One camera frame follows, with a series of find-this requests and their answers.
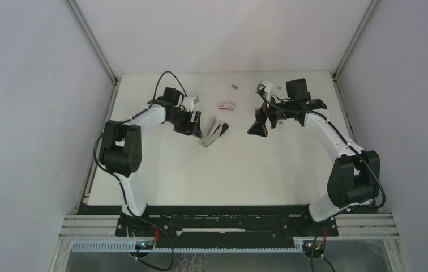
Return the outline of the black and grey large stapler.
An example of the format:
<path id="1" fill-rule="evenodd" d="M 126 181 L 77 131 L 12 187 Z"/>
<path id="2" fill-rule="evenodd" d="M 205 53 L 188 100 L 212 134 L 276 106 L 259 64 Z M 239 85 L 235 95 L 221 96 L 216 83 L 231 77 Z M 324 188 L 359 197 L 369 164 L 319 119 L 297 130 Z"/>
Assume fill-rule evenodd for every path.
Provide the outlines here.
<path id="1" fill-rule="evenodd" d="M 213 142 L 215 142 L 222 135 L 224 135 L 229 128 L 229 124 L 218 120 L 216 117 L 213 117 L 208 131 L 202 138 L 201 146 L 205 148 L 209 147 Z"/>

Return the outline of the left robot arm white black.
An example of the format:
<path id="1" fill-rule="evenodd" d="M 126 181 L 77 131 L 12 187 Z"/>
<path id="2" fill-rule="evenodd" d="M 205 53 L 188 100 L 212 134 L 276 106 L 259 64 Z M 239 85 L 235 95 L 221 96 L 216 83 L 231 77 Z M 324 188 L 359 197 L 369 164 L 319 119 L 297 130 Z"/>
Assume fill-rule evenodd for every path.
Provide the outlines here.
<path id="1" fill-rule="evenodd" d="M 136 188 L 140 183 L 142 137 L 157 125 L 168 122 L 176 133 L 202 138 L 201 112 L 195 110 L 198 102 L 197 96 L 187 96 L 167 87 L 162 96 L 149 101 L 139 113 L 124 121 L 109 120 L 104 125 L 102 136 L 96 143 L 97 163 L 119 182 L 122 212 L 133 216 L 129 229 L 137 236 L 144 236 L 151 229 L 151 221 L 142 215 L 147 202 Z"/>

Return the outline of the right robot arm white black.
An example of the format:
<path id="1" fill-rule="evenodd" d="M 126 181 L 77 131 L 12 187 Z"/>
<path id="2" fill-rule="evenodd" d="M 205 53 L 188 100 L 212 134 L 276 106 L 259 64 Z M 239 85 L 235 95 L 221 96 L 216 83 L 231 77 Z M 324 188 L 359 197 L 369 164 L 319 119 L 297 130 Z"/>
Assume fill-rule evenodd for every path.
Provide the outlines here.
<path id="1" fill-rule="evenodd" d="M 287 97 L 283 99 L 271 93 L 272 87 L 270 82 L 258 83 L 255 92 L 263 102 L 247 133 L 267 137 L 267 122 L 274 129 L 279 121 L 294 119 L 317 136 L 333 163 L 327 192 L 303 211 L 303 232 L 315 236 L 323 229 L 323 221 L 378 197 L 382 200 L 374 208 L 383 207 L 386 193 L 379 179 L 380 157 L 376 151 L 365 150 L 336 127 L 324 101 L 311 97 L 306 79 L 286 82 Z"/>

